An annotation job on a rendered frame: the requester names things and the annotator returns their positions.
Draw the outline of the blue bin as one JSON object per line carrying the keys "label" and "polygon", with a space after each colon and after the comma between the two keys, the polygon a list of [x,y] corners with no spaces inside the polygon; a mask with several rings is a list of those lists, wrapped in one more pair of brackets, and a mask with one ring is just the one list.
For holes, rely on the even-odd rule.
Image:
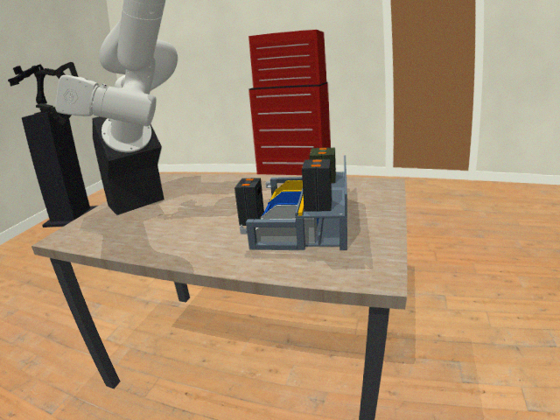
{"label": "blue bin", "polygon": [[263,214],[266,214],[275,205],[297,205],[300,194],[301,192],[280,192],[268,203]]}

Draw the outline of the yellow open bin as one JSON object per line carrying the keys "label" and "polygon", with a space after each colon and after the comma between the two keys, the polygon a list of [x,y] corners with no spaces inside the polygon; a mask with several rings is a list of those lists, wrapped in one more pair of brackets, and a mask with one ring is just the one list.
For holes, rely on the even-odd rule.
{"label": "yellow open bin", "polygon": [[302,180],[287,180],[274,191],[270,200],[273,200],[281,192],[302,192],[302,188]]}

